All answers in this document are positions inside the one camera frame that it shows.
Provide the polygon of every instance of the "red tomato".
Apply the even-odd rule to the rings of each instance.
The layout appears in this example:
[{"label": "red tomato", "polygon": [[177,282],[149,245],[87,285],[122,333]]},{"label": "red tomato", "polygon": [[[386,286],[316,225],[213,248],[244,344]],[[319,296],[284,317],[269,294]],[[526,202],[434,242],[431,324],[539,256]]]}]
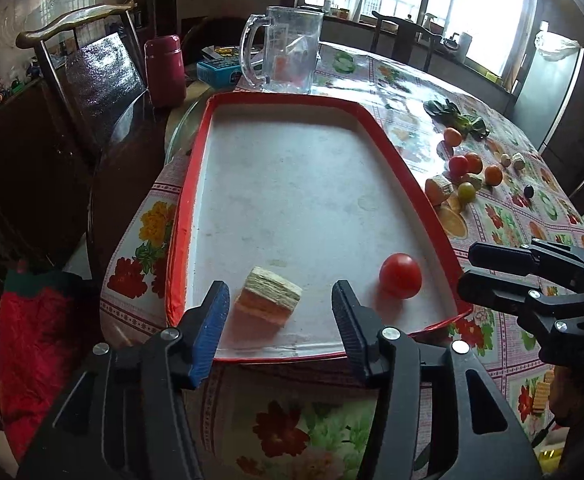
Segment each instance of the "red tomato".
[{"label": "red tomato", "polygon": [[378,279],[383,289],[402,300],[416,296],[423,283],[419,264],[404,253],[388,256],[381,266]]},{"label": "red tomato", "polygon": [[469,171],[470,164],[463,155],[455,155],[448,161],[448,168],[450,174],[458,178]]}]

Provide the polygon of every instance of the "orange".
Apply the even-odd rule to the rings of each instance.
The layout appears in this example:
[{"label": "orange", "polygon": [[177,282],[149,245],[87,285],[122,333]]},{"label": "orange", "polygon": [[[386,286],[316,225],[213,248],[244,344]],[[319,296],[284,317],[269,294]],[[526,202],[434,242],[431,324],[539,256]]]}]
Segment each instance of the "orange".
[{"label": "orange", "polygon": [[443,140],[448,146],[455,148],[463,141],[463,136],[454,128],[446,128],[443,130]]}]

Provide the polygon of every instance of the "refrigerator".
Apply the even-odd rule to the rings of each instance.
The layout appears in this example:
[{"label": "refrigerator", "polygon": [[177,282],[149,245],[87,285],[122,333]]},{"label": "refrigerator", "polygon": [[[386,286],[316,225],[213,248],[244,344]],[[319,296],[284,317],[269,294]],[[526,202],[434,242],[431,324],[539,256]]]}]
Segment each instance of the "refrigerator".
[{"label": "refrigerator", "polygon": [[535,51],[510,120],[543,153],[565,113],[581,71],[584,49],[559,61]]}]

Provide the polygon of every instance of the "red cloth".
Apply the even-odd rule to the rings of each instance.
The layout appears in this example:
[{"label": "red cloth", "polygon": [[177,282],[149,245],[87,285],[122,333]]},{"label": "red cloth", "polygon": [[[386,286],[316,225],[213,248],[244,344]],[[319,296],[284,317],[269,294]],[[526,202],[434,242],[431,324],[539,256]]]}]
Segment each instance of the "red cloth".
[{"label": "red cloth", "polygon": [[99,335],[94,324],[98,302],[86,297],[78,276],[15,274],[6,279],[0,307],[0,412],[20,462],[52,402]]}]

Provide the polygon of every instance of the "yellow flower print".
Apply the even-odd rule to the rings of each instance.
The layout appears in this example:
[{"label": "yellow flower print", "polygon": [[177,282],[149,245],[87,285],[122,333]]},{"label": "yellow flower print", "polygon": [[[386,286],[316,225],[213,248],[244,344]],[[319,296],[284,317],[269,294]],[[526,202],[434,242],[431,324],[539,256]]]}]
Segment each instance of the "yellow flower print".
[{"label": "yellow flower print", "polygon": [[161,247],[165,239],[165,227],[174,220],[176,206],[167,202],[154,202],[152,209],[141,215],[143,227],[139,229],[138,237],[148,240],[154,247]]}]

